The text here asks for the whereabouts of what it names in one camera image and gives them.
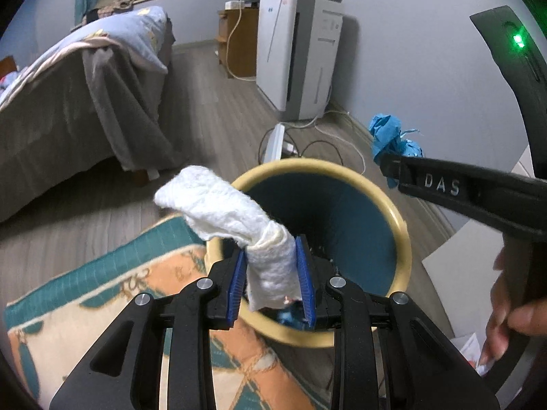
rug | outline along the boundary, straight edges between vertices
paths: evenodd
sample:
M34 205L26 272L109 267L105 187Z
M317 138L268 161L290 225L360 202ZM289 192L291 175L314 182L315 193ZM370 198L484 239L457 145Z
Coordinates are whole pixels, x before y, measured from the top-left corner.
M173 217L8 304L4 319L27 390L49 408L70 371L135 295L178 293L205 275L204 256L204 242L181 217ZM241 319L230 331L211 331L210 342L218 410L328 408ZM166 409L169 347L167 333L160 409Z

trash can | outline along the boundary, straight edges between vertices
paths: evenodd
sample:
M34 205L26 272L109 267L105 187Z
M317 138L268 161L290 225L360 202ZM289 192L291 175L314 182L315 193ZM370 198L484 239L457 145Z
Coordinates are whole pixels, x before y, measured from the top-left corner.
M342 276L364 291L389 296L408 286L412 254L406 223L366 177L334 163L301 158L260 165L232 185L293 236L305 234L313 254L331 259ZM230 255L226 248L220 238L207 242L208 269ZM240 318L264 336L289 345L334 345L332 331L279 324L261 312L250 312L245 299Z

white wall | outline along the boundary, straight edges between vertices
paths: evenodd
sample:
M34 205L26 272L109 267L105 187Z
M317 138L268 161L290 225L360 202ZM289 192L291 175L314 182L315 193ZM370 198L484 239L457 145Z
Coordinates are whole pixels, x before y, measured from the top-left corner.
M344 0L333 97L364 125L398 116L427 157L511 171L526 148L515 95L469 16L509 5L544 57L521 0ZM454 213L449 220L466 222Z
M161 6L173 23L176 43L213 40L218 35L218 11L230 0L153 0L136 5Z
M212 40L217 11L228 0L152 0L136 7L162 6L173 23L177 43ZM31 64L74 27L75 0L25 0L0 39L0 59L13 55L20 66Z

blue gripper pad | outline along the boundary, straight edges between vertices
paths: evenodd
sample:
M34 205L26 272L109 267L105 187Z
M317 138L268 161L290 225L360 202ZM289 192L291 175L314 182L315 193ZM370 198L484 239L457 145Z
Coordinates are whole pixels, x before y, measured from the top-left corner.
M228 289L228 306L226 307L226 320L228 320L230 327L234 326L234 322L239 315L241 296L243 294L243 287L245 286L246 275L247 255L245 254L244 250L241 250L239 252L239 257L237 257L234 275L232 276L230 288Z
M298 271L298 280L300 282L300 292L302 293L302 306L304 308L304 318L310 328L315 327L315 290L311 280L306 252L302 244L302 239L298 236L296 239L296 269Z

human hand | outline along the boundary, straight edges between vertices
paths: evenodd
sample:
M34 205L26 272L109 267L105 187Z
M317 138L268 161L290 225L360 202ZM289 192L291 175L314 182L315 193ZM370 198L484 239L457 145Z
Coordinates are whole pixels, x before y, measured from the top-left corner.
M507 247L502 248L494 262L494 270L503 270L508 257ZM482 348L479 365L492 359L499 360L509 346L509 330L529 336L547 336L547 297L532 301L512 310L511 299L502 272L490 291L492 315L486 325L486 342Z

